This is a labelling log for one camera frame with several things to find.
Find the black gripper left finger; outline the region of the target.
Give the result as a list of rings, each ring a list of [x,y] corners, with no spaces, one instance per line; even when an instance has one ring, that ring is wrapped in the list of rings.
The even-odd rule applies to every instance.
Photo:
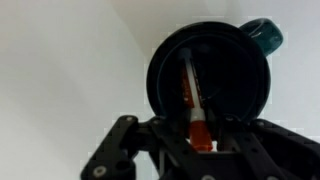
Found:
[[[138,180],[134,159],[140,152],[148,153],[158,180],[189,180],[174,158],[182,141],[161,117],[140,122],[133,115],[120,116],[90,156],[80,180]]]

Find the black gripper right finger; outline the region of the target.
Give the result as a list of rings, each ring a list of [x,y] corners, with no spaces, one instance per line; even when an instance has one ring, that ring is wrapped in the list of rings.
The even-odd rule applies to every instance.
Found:
[[[206,110],[217,151],[204,156],[204,174],[214,180],[320,180],[320,144],[259,113]]]

